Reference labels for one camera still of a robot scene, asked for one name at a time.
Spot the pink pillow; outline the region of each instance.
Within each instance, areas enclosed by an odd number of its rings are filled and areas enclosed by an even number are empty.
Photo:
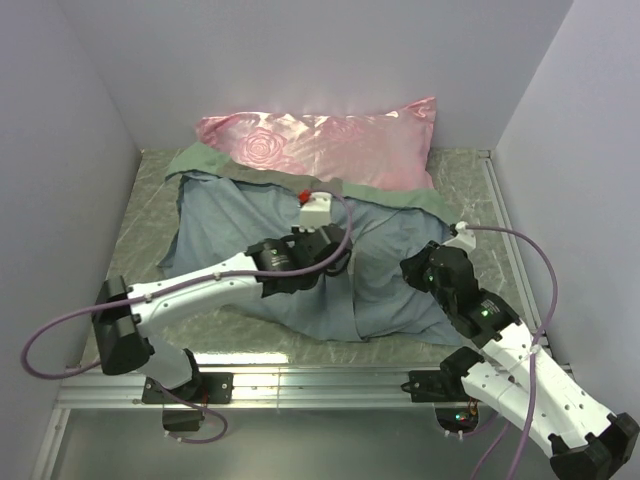
[[[429,97],[384,115],[205,117],[196,132],[202,143],[248,167],[413,190],[433,188],[425,167],[435,116],[436,100]]]

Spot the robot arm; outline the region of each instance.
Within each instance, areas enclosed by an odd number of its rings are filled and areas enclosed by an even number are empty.
[[[464,222],[457,224],[451,240],[443,245],[430,242],[403,260],[403,276],[410,286],[432,293],[456,330],[481,352],[463,347],[443,361],[447,381],[522,429],[531,388],[532,336],[501,297],[478,287],[467,257],[475,248],[475,237],[465,227]],[[533,348],[537,394],[530,438],[551,459],[561,480],[611,478],[629,460],[638,424],[625,413],[614,415],[545,350]]]
[[[348,239],[335,262],[321,270],[312,268],[328,260],[344,241],[345,231],[330,223],[330,200],[330,194],[321,192],[301,198],[300,225],[292,229],[294,234],[266,239],[217,265],[158,282],[127,286],[122,277],[105,281],[97,303],[139,297],[146,301],[93,316],[103,373],[136,370],[174,395],[191,398],[202,385],[193,354],[165,342],[158,333],[198,312],[308,290],[321,274],[339,274],[348,261],[344,258],[350,253]],[[286,276],[301,269],[308,272]]]

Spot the white enclosure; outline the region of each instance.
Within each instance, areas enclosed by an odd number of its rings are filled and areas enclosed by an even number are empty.
[[[554,352],[640,418],[639,16],[625,0],[3,2],[2,477],[28,478],[59,388],[23,373],[20,348],[94,302],[139,150],[187,146],[201,116],[239,110],[380,112],[436,96],[434,146],[495,149],[514,226],[557,269]],[[544,312],[548,274],[522,253]],[[34,363],[77,363],[86,332],[60,328]],[[616,478],[638,476],[636,452]]]

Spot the purple cable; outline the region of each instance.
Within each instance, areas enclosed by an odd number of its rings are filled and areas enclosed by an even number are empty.
[[[167,390],[166,388],[164,388],[162,385],[160,385],[160,389],[162,390],[162,393],[165,394],[165,396],[169,397],[171,400],[173,400],[174,402],[177,403],[181,403],[182,405],[185,405],[187,407],[191,407],[195,410],[199,410],[204,414],[209,414],[212,415],[218,419],[220,419],[222,421],[222,431],[220,433],[218,433],[217,435],[214,435],[213,437],[210,438],[203,438],[202,440],[196,440],[196,439],[192,439],[192,438],[185,438],[185,437],[181,437],[180,435],[177,435],[175,433],[169,433],[169,436],[171,438],[175,438],[176,440],[182,442],[182,443],[188,443],[191,445],[204,445],[206,443],[213,443],[217,440],[220,440],[222,437],[224,437],[225,433],[227,433],[227,430],[229,429],[229,422],[228,420],[225,418],[224,415],[222,415],[219,412],[216,412],[215,410],[211,410],[207,407],[203,407],[200,406],[196,403],[191,403],[188,402],[186,400],[182,400],[181,398],[176,397],[173,393],[171,393],[169,390]]]
[[[333,252],[331,255],[329,255],[329,257],[327,257],[325,260],[323,260],[323,261],[321,261],[319,263],[316,263],[315,265],[312,265],[310,267],[301,268],[299,270],[289,270],[289,271],[284,271],[284,272],[259,272],[259,271],[252,271],[252,270],[238,270],[238,271],[220,272],[219,274],[203,275],[202,277],[193,278],[191,280],[186,280],[186,281],[178,283],[176,285],[172,285],[170,287],[166,287],[166,288],[157,290],[157,291],[153,292],[153,298],[161,297],[163,295],[167,295],[169,293],[173,293],[173,292],[181,290],[183,288],[191,287],[193,285],[197,285],[199,283],[207,282],[207,281],[214,280],[214,279],[220,279],[220,278],[225,278],[225,277],[239,277],[239,276],[294,277],[294,276],[298,276],[298,275],[306,275],[306,274],[309,274],[309,273],[313,273],[313,272],[316,272],[318,270],[323,269],[324,267],[327,267],[327,266],[331,265],[332,263],[334,263],[340,257],[340,255],[342,255],[342,252],[345,250],[345,248],[347,248],[347,244],[349,243],[349,239],[351,237],[351,232],[352,232],[352,229],[353,229],[352,218],[351,218],[351,210],[349,208],[349,205],[347,204],[347,201],[345,200],[345,198],[342,195],[330,192],[328,190],[314,190],[314,192],[317,192],[317,193],[330,193],[335,198],[337,198],[340,203],[342,203],[342,205],[344,206],[344,208],[346,210],[346,213],[347,213],[347,228],[345,230],[345,235],[342,238],[342,241],[340,242],[340,245],[338,245],[338,248],[336,249],[336,251]],[[67,320],[71,320],[72,318],[76,318],[76,317],[79,317],[81,315],[86,315],[86,314],[90,314],[90,313],[97,313],[97,312],[101,312],[103,310],[109,310],[111,308],[118,308],[118,307],[135,305],[135,304],[138,304],[138,303],[145,302],[147,300],[148,299],[145,298],[144,296],[140,296],[140,297],[128,298],[126,300],[119,300],[119,301],[116,301],[116,302],[102,303],[102,304],[99,304],[99,305],[92,305],[90,307],[81,308],[80,310],[76,310],[74,312],[70,312],[70,313],[62,315],[60,317],[54,318],[49,323],[47,323],[46,325],[43,325],[38,330],[36,330],[33,333],[33,335],[31,335],[27,339],[24,347],[22,348],[22,351],[20,352],[20,364],[22,365],[22,368],[29,375],[32,375],[32,376],[37,377],[37,378],[41,378],[43,380],[61,380],[61,379],[64,379],[64,378],[75,377],[76,375],[80,375],[81,373],[84,373],[87,370],[91,370],[92,368],[97,367],[98,365],[100,365],[100,361],[99,360],[95,361],[95,362],[93,362],[93,363],[91,363],[89,365],[86,365],[84,367],[76,368],[74,370],[68,370],[68,371],[63,372],[63,373],[44,373],[44,372],[40,372],[40,371],[36,370],[29,363],[29,359],[28,359],[29,350],[31,349],[31,346],[33,345],[33,343],[44,332],[46,332],[47,330],[50,330],[51,328],[53,328],[53,327],[55,327],[55,326],[57,326],[57,325],[59,325],[59,324],[61,324],[63,322],[66,322]]]
[[[553,269],[553,265],[551,265],[551,260],[549,260],[549,257],[547,257],[547,255],[544,253],[542,248],[540,248],[540,246],[536,242],[534,242],[531,238],[529,238],[523,233],[517,232],[515,230],[511,230],[509,228],[503,228],[503,227],[484,227],[484,226],[478,226],[478,225],[469,225],[467,226],[467,228],[469,230],[508,233],[510,235],[514,235],[518,238],[521,238],[522,240],[526,241],[529,245],[531,245],[536,252],[538,252],[540,257],[544,261],[545,265],[547,266],[547,269],[549,270],[549,275],[551,276],[551,286],[552,286],[551,287],[552,288],[551,305],[549,306],[549,311],[547,312],[547,316],[545,317],[544,321],[540,325],[540,328],[538,328],[538,330],[534,334],[533,340],[531,341],[532,347],[534,345],[537,345],[540,342],[540,338],[544,334],[545,330],[549,327],[549,324],[551,323],[551,320],[553,318],[553,314],[556,311],[556,306],[558,304],[558,279],[556,277],[556,272]],[[529,365],[530,365],[529,408],[527,410],[527,418],[525,419],[524,426],[522,427],[522,434],[520,435],[518,448],[516,449],[516,453],[513,457],[513,461],[511,462],[511,466],[509,467],[509,473],[507,474],[506,480],[513,480],[513,477],[516,474],[516,470],[518,469],[518,465],[520,464],[520,460],[522,459],[522,453],[524,452],[524,447],[527,444],[527,440],[529,439],[529,432],[531,432],[531,425],[533,424],[533,414],[535,412],[535,405],[536,405],[536,354],[535,353],[531,353],[529,357]],[[502,439],[502,436],[503,435],[501,434],[501,436],[499,436],[496,439],[495,445],[497,445],[497,442],[500,442],[500,440]],[[491,453],[493,448],[495,448],[495,445],[492,445],[491,448],[487,451],[487,453],[483,455],[483,457],[480,459],[480,461],[476,465],[476,469],[478,470],[480,469],[484,461],[489,456],[488,454]]]
[[[486,430],[491,428],[491,426],[496,422],[497,419],[498,419],[498,412],[493,412],[489,417],[489,420],[487,420],[484,425],[482,425],[480,428],[476,428],[471,432],[463,433],[462,438],[469,438],[469,437],[473,437],[475,435],[484,433]]]
[[[487,458],[489,458],[489,456],[493,453],[493,451],[495,450],[495,448],[498,446],[498,444],[500,443],[500,440],[502,440],[504,438],[504,436],[507,434],[507,431],[509,430],[509,426],[511,425],[511,423],[506,422],[504,425],[504,428],[502,429],[502,431],[500,432],[500,434],[496,437],[496,439],[493,441],[493,443],[491,444],[491,446],[489,447],[489,449],[484,452],[484,455],[482,455],[482,458],[480,459],[480,461],[478,462],[478,464],[476,465],[476,468],[473,469],[473,472],[471,473],[471,477],[469,477],[469,480],[475,480],[476,476],[478,475],[478,473],[480,472],[480,467],[482,467],[482,464],[487,460]]]

